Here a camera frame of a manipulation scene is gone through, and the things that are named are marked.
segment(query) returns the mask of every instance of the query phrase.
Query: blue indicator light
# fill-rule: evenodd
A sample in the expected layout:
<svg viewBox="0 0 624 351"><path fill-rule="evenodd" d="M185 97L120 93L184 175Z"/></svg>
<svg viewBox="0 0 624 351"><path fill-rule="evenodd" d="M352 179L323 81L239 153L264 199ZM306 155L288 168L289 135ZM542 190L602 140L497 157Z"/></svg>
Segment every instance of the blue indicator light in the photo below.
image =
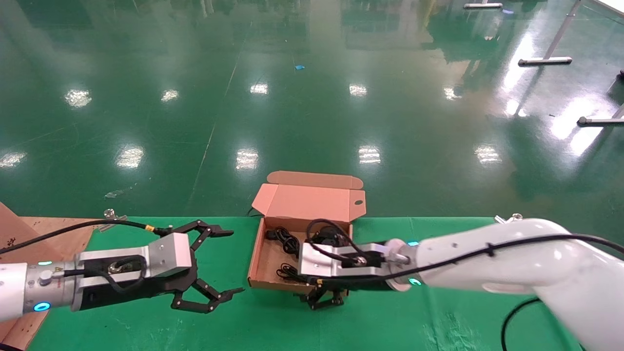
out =
<svg viewBox="0 0 624 351"><path fill-rule="evenodd" d="M35 310L35 312L43 312L43 311L49 310L49 309L50 309L50 303L49 302L39 302L33 308L33 310Z"/></svg>

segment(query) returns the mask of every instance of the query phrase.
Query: box lid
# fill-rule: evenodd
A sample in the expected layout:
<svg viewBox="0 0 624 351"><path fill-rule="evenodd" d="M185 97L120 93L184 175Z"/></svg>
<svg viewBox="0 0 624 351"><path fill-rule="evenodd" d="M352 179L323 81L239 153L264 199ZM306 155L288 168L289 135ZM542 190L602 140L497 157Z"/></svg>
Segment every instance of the box lid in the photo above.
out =
<svg viewBox="0 0 624 351"><path fill-rule="evenodd" d="M362 180L351 175L272 172L252 207L266 217L348 223L366 214Z"/></svg>

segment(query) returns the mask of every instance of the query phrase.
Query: black cable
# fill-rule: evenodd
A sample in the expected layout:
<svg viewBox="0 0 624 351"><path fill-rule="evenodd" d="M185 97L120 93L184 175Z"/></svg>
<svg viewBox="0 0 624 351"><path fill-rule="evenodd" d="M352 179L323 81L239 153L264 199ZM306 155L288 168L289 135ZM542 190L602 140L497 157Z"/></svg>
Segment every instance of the black cable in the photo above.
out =
<svg viewBox="0 0 624 351"><path fill-rule="evenodd" d="M263 214L261 214L261 213L259 213L259 214L252 214L252 215L250 215L250 214L251 214L251 212L253 211L253 209L254 209L253 207L250 207L250 208L249 208L249 211L247 211L247 214L245 214L245 217L259 217L259 216L262 216L262 215L263 215Z"/></svg>
<svg viewBox="0 0 624 351"><path fill-rule="evenodd" d="M299 259L299 240L294 237L288 229L284 227L277 227L273 230L269 230L266 233L266 238L269 240L279 240L281 242L281 248L289 255L295 255Z"/></svg>
<svg viewBox="0 0 624 351"><path fill-rule="evenodd" d="M108 272L103 272L101 270L94 270L94 269L65 270L64 277L72 277L74 275L91 275L91 276L95 275L95 276L103 277L104 279L106 279L106 281L108 281L108 283L110 284L110 287L112 287L113 290L115 290L116 292L120 294L126 294L132 290L135 290L136 288L140 287L141 284L143 284L145 280L145 274L147 272L147 262L145 261L145 257L141 255L132 255L132 256L124 257L123 259L120 259L115 263L115 266L119 268L125 264L131 263L134 261L138 261L139 265L141 266L139 278L135 280L134 283L126 287L119 286L119 284L110 276Z"/></svg>
<svg viewBox="0 0 624 351"><path fill-rule="evenodd" d="M23 350L0 342L0 351L23 351Z"/></svg>
<svg viewBox="0 0 624 351"><path fill-rule="evenodd" d="M276 270L275 273L284 280L300 283L306 282L306 278L299 275L297 268L294 268L292 265L287 263L282 263L280 269Z"/></svg>
<svg viewBox="0 0 624 351"><path fill-rule="evenodd" d="M6 247L5 249L0 249L0 255L6 254L7 252L10 252L10 251L21 249L21 248L26 247L28 245L35 244L36 242L40 242L40 241L43 241L43 240L46 240L46 239L50 239L51 237L55 237L57 235L61 235L61 234L66 233L66 232L70 232L72 230L76 230L76 229L80 229L80 228L84 228L84 227L90 227L92 225L99 225L99 224L129 225L131 227L136 227L136 228L141 228L141 229L148 230L148 231L153 232L154 234L157 234L157 235L160 235L160 236L167 235L171 231L171 229L169 229L169 228L155 228L155 227L152 227L151 225L147 225L147 224L143 224L143 223L137 223L137 222L131 222L129 220L97 219L97 220L90 220L88 222L83 222L83 223L70 225L69 227L65 227L65 228L61 228L59 230L55 230L54 232L50 232L50 233L42 235L40 237L36 237L34 239L27 240L25 242L21 242L21 243L16 244L16 245Z"/></svg>
<svg viewBox="0 0 624 351"><path fill-rule="evenodd" d="M525 302L522 302L522 303L518 304L518 306L514 307L514 309L511 310L511 312L509 312L507 314L507 316L505 317L505 322L503 322L503 326L500 329L500 346L502 347L503 351L508 351L507 350L507 341L505 339L505 336L507 334L507 327L509 326L509 322L511 322L512 318L518 312L520 312L520 310L522 310L524 307L526 307L528 305L531 305L531 304L534 304L536 302L541 302L541 300L538 299L538 298L526 300Z"/></svg>
<svg viewBox="0 0 624 351"><path fill-rule="evenodd" d="M411 274L424 272L426 270L440 268L440 267L443 267L445 265L457 264L460 261L471 259L473 257L477 257L477 256L480 256L480 255L489 255L489 256L493 257L495 255L494 251L495 250L499 250L499 249L506 249L508 247L513 247L513 246L535 244L535 243L538 243L538 242L547 242L547 241L555 241L555 240L581 240L581 241L584 241L584 242L594 242L594 243L597 243L597 244L602 244L604 246L610 247L611 249L616 250L617 252L619 252L621 254L624 254L624 247L623 246L618 245L618 244L616 244L616 243L614 243L612 241L603 239L601 237L595 237L595 236L592 236L592 235L580 235L580 234L550 234L550 235L544 235L544 236L540 236L540 237L531 237L531 238L526 238L526 239L512 240L512 241L508 241L508 242L503 242L501 244L486 243L487 247L484 248L484 249L480 249L480 250L476 250L476 251L473 251L473 252L469 252L467 254L460 255L460 256L454 257L452 259L444 260L444 261L438 262L436 264L425 265L425 266L422 266L422 267L417 267L417 268L414 268L414 269L408 269L408 270L404 270L402 272L397 272L397 273L393 273L393 274L382 275L382 276L379 276L379 277L362 278L362 279L334 279L334 278L328 278L328 279L320 279L320 282L326 281L326 282L332 282L333 284L345 284L345 285L381 282L381 281L388 280L388 279L394 279L394 278L398 278L398 277L403 277L405 275L411 275Z"/></svg>
<svg viewBox="0 0 624 351"><path fill-rule="evenodd" d="M310 233L312 231L312 227L316 224L319 223L325 223L325 224L329 224L330 227L336 229L337 234L340 235L341 237L343 237L347 243L349 243L349 245L357 252L360 254L360 256L364 257L364 258L368 258L368 255L362 251L354 242L353 240L351 240L351 238L344 232L344 230L338 226L338 224L335 224L334 222L328 220L328 219L315 219L313 221L310 222L310 224L308 224L308 228L306 228L306 242L310 244L310 246L312 246L312 248L320 253L322 253L323 255L332 258L334 260L338 260L341 262L357 262L356 259L352 258L352 257L345 257L342 255L337 255L334 254L332 252L327 252L323 249L321 249L320 247L316 246L315 243L312 242L312 238L310 236Z"/></svg>

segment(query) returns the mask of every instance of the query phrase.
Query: green tabletop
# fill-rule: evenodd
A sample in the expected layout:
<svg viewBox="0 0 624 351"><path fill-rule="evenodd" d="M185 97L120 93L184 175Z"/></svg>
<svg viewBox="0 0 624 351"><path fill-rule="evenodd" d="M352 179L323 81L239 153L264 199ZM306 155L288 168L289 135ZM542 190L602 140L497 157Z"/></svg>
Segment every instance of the green tabletop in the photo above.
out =
<svg viewBox="0 0 624 351"><path fill-rule="evenodd" d="M156 226L194 219L132 218ZM311 311L292 294L248 288L258 218L202 220L235 233L201 247L199 276L218 290L246 291L208 315L172 310L171 295L76 313L67 307L56 309L29 350L500 350L505 315L527 299L423 285L405 293L352 292L344 306ZM491 218L361 218L354 223L354 236L356 242L420 240L490 223ZM148 232L117 226L96 232L88 250L140 246L154 239ZM189 290L185 298L200 300L194 293ZM580 350L543 305L519 313L507 335L510 351Z"/></svg>

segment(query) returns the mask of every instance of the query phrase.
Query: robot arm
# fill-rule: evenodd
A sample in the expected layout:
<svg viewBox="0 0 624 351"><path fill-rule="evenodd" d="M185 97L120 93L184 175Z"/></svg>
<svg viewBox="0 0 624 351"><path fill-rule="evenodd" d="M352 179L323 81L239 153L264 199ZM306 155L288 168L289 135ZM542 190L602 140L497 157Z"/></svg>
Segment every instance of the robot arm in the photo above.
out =
<svg viewBox="0 0 624 351"><path fill-rule="evenodd" d="M200 235L189 245L191 230ZM207 238L232 234L198 220L142 247L86 251L67 262L0 264L0 322L53 307L79 311L162 294L174 295L173 309L210 313L243 289L218 292L199 279L195 251ZM190 287L209 302L184 301Z"/></svg>
<svg viewBox="0 0 624 351"><path fill-rule="evenodd" d="M624 345L624 262L580 240L553 240L496 249L489 254L445 264L417 274L384 277L435 265L484 247L515 240L570 233L542 219L515 220L442 237L405 243L399 239L358 245L367 253L360 264L344 264L301 246L299 272L311 278L317 296L326 291L395 290L421 283L497 294L537 295L576 338L593 351ZM317 245L345 257L352 247Z"/></svg>

